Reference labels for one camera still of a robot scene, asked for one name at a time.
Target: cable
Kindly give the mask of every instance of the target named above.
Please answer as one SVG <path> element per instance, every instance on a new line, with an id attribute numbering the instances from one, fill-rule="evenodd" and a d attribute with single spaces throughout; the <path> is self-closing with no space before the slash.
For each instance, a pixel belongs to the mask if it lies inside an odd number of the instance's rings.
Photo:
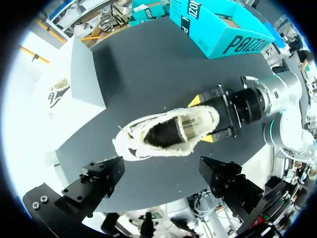
<path id="1" fill-rule="evenodd" d="M 233 221 L 236 221 L 236 222 L 239 222 L 240 224 L 241 224 L 241 221 L 239 221 L 237 218 L 229 218 L 229 219 L 231 219 L 231 220 L 233 220 Z"/>
<path id="2" fill-rule="evenodd" d="M 202 226 L 203 226 L 204 230 L 205 230 L 204 224 L 206 225 L 206 227 L 207 227 L 207 229 L 208 229 L 208 231 L 209 231 L 209 233 L 210 233 L 210 235 L 211 235 L 211 238 L 213 238 L 213 234 L 212 234 L 211 230 L 209 229 L 208 224 L 207 224 L 206 222 L 203 222 L 203 223 L 202 223 Z"/>
<path id="3" fill-rule="evenodd" d="M 225 212 L 225 214 L 226 214 L 226 217 L 228 218 L 228 221 L 229 221 L 229 223 L 230 223 L 230 225 L 231 225 L 231 227 L 232 227 L 232 229 L 233 229 L 233 232 L 234 232 L 236 235 L 238 235 L 236 228 L 233 226 L 232 221 L 230 220 L 230 218 L 229 218 L 229 216 L 228 216 L 227 210 L 224 208 L 224 202 L 223 202 L 222 199 L 221 199 L 221 205 L 222 205 L 223 210 L 224 210 L 224 212 Z"/>
<path id="4" fill-rule="evenodd" d="M 211 212 L 214 211 L 214 209 L 215 209 L 216 207 L 218 207 L 218 204 L 217 204 L 217 205 L 215 205 L 213 208 L 210 208 L 210 209 L 208 209 L 208 210 L 200 210 L 200 209 L 198 208 L 198 205 L 197 205 L 197 204 L 201 202 L 201 197 L 203 196 L 203 199 L 204 199 L 207 195 L 210 196 L 208 192 L 204 191 L 204 192 L 200 193 L 199 196 L 198 196 L 198 197 L 195 199 L 195 201 L 194 201 L 194 210 L 196 210 L 197 212 L 200 212 L 200 213 L 202 213 L 202 214 L 197 214 L 195 211 L 193 211 L 193 213 L 194 213 L 197 217 L 199 217 L 199 218 L 208 216 Z"/>

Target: shoe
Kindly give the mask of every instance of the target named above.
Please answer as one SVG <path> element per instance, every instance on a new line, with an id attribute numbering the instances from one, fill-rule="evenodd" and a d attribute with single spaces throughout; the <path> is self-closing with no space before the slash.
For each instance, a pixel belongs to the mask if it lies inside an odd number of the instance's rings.
<path id="1" fill-rule="evenodd" d="M 127 161 L 187 156 L 218 123 L 219 113 L 213 107 L 179 108 L 129 123 L 112 142 L 117 154 Z"/>
<path id="2" fill-rule="evenodd" d="M 69 88 L 70 85 L 66 78 L 56 82 L 55 85 L 52 85 L 51 92 L 48 97 L 50 108 L 53 108 L 59 102 Z"/>

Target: white wall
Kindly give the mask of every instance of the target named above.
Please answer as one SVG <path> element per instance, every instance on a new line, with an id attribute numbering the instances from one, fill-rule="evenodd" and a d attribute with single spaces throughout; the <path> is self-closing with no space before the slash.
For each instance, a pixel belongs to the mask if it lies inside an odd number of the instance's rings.
<path id="1" fill-rule="evenodd" d="M 57 49 L 33 33 L 26 34 L 21 45 L 50 60 Z M 19 50 L 13 62 L 4 90 L 2 111 L 2 141 L 5 162 L 11 182 L 22 197 L 40 185 L 48 167 L 46 152 L 38 146 L 34 124 L 33 91 L 47 65 Z"/>

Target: yellow marker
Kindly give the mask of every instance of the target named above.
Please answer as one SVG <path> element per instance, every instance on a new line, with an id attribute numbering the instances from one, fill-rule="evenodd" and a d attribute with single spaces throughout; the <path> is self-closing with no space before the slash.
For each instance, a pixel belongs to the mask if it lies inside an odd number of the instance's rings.
<path id="1" fill-rule="evenodd" d="M 201 138 L 201 140 L 203 140 L 205 142 L 213 143 L 213 138 L 211 135 L 206 135 L 203 138 Z"/>
<path id="2" fill-rule="evenodd" d="M 190 102 L 190 104 L 188 104 L 188 107 L 189 108 L 193 107 L 199 103 L 201 103 L 200 97 L 199 95 L 196 95 L 196 97 Z M 213 143 L 213 138 L 211 135 L 204 136 L 203 138 L 201 138 L 201 140 L 205 142 Z"/>
<path id="3" fill-rule="evenodd" d="M 191 102 L 190 104 L 188 104 L 188 107 L 192 107 L 194 105 L 197 105 L 199 104 L 201 101 L 200 101 L 200 98 L 199 98 L 199 95 L 197 95 Z"/>

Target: white box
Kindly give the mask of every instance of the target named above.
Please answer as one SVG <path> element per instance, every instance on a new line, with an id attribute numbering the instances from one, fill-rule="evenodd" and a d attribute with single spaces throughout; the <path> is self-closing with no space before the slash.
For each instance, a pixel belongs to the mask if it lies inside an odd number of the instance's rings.
<path id="1" fill-rule="evenodd" d="M 52 85 L 61 79 L 67 79 L 69 88 L 51 107 L 48 98 Z M 48 71 L 41 75 L 36 85 L 35 103 L 38 108 L 37 121 L 42 128 L 41 137 L 47 150 L 58 149 L 83 125 L 106 109 L 93 53 L 78 38 L 69 39 L 50 62 Z"/>

